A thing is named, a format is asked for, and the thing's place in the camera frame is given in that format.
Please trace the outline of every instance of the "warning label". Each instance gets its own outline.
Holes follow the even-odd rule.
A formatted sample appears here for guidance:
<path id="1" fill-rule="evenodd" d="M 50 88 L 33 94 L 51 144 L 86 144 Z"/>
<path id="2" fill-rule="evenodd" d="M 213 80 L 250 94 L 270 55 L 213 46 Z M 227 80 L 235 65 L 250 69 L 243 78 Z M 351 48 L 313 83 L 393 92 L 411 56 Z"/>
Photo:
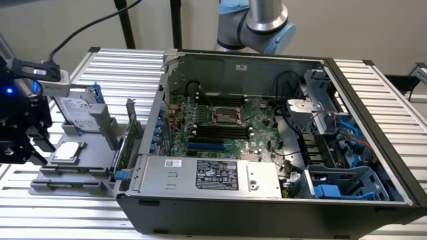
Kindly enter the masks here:
<path id="1" fill-rule="evenodd" d="M 198 189 L 238 191 L 238 163 L 198 160 L 195 186 Z"/>

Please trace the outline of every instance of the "black cable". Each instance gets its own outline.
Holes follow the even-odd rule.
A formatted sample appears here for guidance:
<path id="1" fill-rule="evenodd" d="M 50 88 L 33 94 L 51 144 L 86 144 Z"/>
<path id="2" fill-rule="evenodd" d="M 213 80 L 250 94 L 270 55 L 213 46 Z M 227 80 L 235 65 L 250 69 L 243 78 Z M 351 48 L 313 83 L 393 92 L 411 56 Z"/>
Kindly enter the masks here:
<path id="1" fill-rule="evenodd" d="M 297 133 L 297 135 L 301 135 L 301 131 L 297 130 L 297 128 L 294 127 L 294 125 L 291 124 L 291 122 L 290 122 L 290 120 L 289 120 L 289 118 L 287 118 L 287 116 L 286 116 L 286 111 L 285 111 L 285 109 L 286 109 L 286 106 L 283 105 L 283 108 L 282 108 L 282 116 L 283 116 L 283 119 L 285 119 L 289 127 L 290 127 L 290 128 L 293 129 L 293 131 Z"/>
<path id="2" fill-rule="evenodd" d="M 413 93 L 414 93 L 414 89 L 415 89 L 415 87 L 413 88 L 413 90 L 411 90 L 411 92 L 410 92 L 410 94 L 409 94 L 409 98 L 407 98 L 407 101 L 409 101 L 409 102 L 411 102 L 411 98 L 413 98 Z"/>
<path id="3" fill-rule="evenodd" d="M 302 151 L 295 151 L 295 152 L 291 152 L 289 154 L 281 154 L 277 152 L 277 146 L 279 145 L 279 143 L 282 142 L 282 140 L 273 146 L 273 149 L 271 151 L 278 155 L 278 156 L 282 156 L 282 157 L 286 157 L 286 156 L 290 156 L 290 155 L 294 155 L 294 154 L 301 154 Z"/>
<path id="4" fill-rule="evenodd" d="M 125 11 L 130 10 L 131 8 L 134 8 L 143 0 L 137 0 L 129 7 L 123 8 L 122 10 L 117 11 L 115 13 L 102 17 L 101 19 L 95 20 L 94 22 L 89 23 L 87 25 L 85 25 L 81 29 L 78 29 L 69 37 L 67 39 L 62 42 L 62 44 L 54 49 L 54 51 L 51 52 L 51 54 L 49 55 L 49 61 L 54 62 L 54 56 L 55 54 L 62 50 L 62 48 L 66 46 L 66 44 L 71 41 L 71 39 L 74 39 L 74 37 L 82 33 L 86 29 L 89 29 L 90 27 L 93 27 L 95 24 L 101 23 L 102 21 L 113 18 L 114 16 L 118 16 L 121 13 L 123 13 Z"/>
<path id="5" fill-rule="evenodd" d="M 247 117 L 242 122 L 246 122 L 247 120 L 250 120 L 251 118 L 254 118 L 258 115 L 258 113 L 255 113 L 253 116 Z"/>
<path id="6" fill-rule="evenodd" d="M 189 95 L 189 87 L 190 87 L 190 84 L 193 84 L 193 83 L 198 83 L 198 85 L 201 85 L 199 80 L 190 80 L 190 81 L 187 82 L 187 84 L 186 84 L 185 96 Z"/>
<path id="7" fill-rule="evenodd" d="M 287 73 L 294 74 L 294 75 L 298 77 L 298 79 L 301 78 L 299 74 L 298 74 L 297 72 L 294 72 L 293 70 L 287 70 L 287 71 L 285 71 L 285 72 L 282 72 L 282 73 L 279 74 L 279 76 L 278 76 L 278 78 L 277 78 L 277 80 L 275 80 L 275 100 L 277 100 L 277 101 L 278 101 L 278 99 L 279 99 L 279 80 L 281 80 L 282 76 L 283 76 L 285 74 L 287 74 Z"/>

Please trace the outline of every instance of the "cable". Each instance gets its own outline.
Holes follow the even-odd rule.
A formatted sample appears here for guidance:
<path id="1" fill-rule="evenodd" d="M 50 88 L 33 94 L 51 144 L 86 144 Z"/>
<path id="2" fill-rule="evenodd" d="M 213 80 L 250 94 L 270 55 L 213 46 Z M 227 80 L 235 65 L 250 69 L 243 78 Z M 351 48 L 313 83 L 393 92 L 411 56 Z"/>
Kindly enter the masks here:
<path id="1" fill-rule="evenodd" d="M 314 120 L 315 117 L 318 117 L 319 114 L 322 114 L 322 113 L 333 113 L 333 114 L 334 114 L 334 128 L 335 128 L 335 132 L 337 132 L 337 130 L 338 130 L 338 128 L 337 128 L 337 125 L 338 125 L 337 113 L 335 113 L 333 110 L 329 110 L 329 109 L 325 109 L 325 110 L 319 111 L 319 112 L 309 119 L 307 124 L 306 124 L 305 129 L 303 129 L 305 131 L 309 130 L 309 127 L 310 127 L 310 125 L 311 125 L 311 123 L 313 123 L 313 120 Z"/>
<path id="2" fill-rule="evenodd" d="M 277 80 L 275 80 L 275 100 L 277 100 L 277 101 L 279 101 L 279 80 L 281 80 L 282 76 L 283 76 L 285 74 L 287 74 L 287 73 L 293 73 L 293 74 L 295 74 L 295 76 L 297 76 L 298 78 L 301 78 L 299 74 L 298 74 L 297 72 L 294 72 L 293 70 L 287 70 L 287 71 L 285 71 L 285 72 L 282 72 L 282 73 L 279 74 L 279 76 L 277 77 Z"/>
<path id="3" fill-rule="evenodd" d="M 255 113 L 253 116 L 247 117 L 242 122 L 246 122 L 247 120 L 250 120 L 251 118 L 254 118 L 258 115 L 258 113 Z"/>
<path id="4" fill-rule="evenodd" d="M 297 135 L 301 135 L 301 132 L 297 130 L 297 128 L 294 127 L 294 125 L 291 124 L 291 122 L 290 122 L 290 120 L 289 120 L 289 118 L 287 118 L 287 116 L 286 116 L 285 108 L 286 108 L 286 106 L 283 105 L 283 108 L 282 108 L 282 116 L 283 116 L 283 119 L 285 119 L 289 127 L 290 127 L 290 128 L 293 129 L 293 131 L 297 133 Z"/>
<path id="5" fill-rule="evenodd" d="M 295 152 L 291 152 L 291 153 L 289 153 L 289 154 L 281 154 L 281 153 L 278 153 L 278 152 L 277 152 L 277 146 L 279 145 L 279 143 L 282 143 L 282 140 L 273 146 L 273 149 L 271 149 L 271 151 L 273 151 L 278 156 L 286 157 L 286 156 L 291 156 L 291 155 L 294 155 L 294 154 L 301 154 L 301 153 L 302 153 L 302 151 L 295 151 Z"/>
<path id="6" fill-rule="evenodd" d="M 410 94 L 409 94 L 409 98 L 407 98 L 407 101 L 409 101 L 409 102 L 411 102 L 411 98 L 413 98 L 413 93 L 414 93 L 414 89 L 415 89 L 415 87 L 413 88 L 413 90 L 411 90 L 411 92 L 410 92 Z"/>
<path id="7" fill-rule="evenodd" d="M 81 29 L 78 29 L 69 37 L 67 39 L 62 42 L 62 44 L 54 49 L 54 51 L 51 52 L 51 54 L 49 55 L 49 61 L 54 62 L 54 56 L 55 54 L 62 50 L 62 48 L 66 46 L 66 44 L 74 39 L 74 37 L 82 33 L 86 29 L 89 29 L 90 27 L 93 27 L 95 24 L 101 23 L 102 21 L 111 19 L 114 16 L 118 16 L 121 13 L 126 12 L 127 10 L 130 10 L 131 8 L 134 8 L 143 0 L 137 0 L 129 7 L 121 9 L 119 11 L 117 11 L 115 13 L 102 17 L 101 19 L 95 20 L 94 22 L 89 23 L 87 25 L 85 25 Z"/>
<path id="8" fill-rule="evenodd" d="M 338 124 L 343 125 L 346 128 L 349 128 L 350 130 L 354 131 L 354 134 L 355 134 L 355 139 L 359 139 L 361 138 L 361 132 L 359 132 L 359 129 L 355 128 L 349 122 L 345 122 L 345 121 L 338 121 Z"/>
<path id="9" fill-rule="evenodd" d="M 373 148 L 371 148 L 371 145 L 366 142 L 366 141 L 361 141 L 361 140 L 354 140 L 357 143 L 361 143 L 366 146 L 366 149 L 371 155 L 371 157 L 374 158 L 374 152 L 373 152 Z"/>
<path id="10" fill-rule="evenodd" d="M 187 82 L 187 84 L 186 84 L 185 96 L 189 95 L 189 87 L 190 87 L 190 84 L 193 84 L 193 83 L 198 83 L 198 85 L 201 85 L 199 80 L 190 80 L 190 81 Z"/>

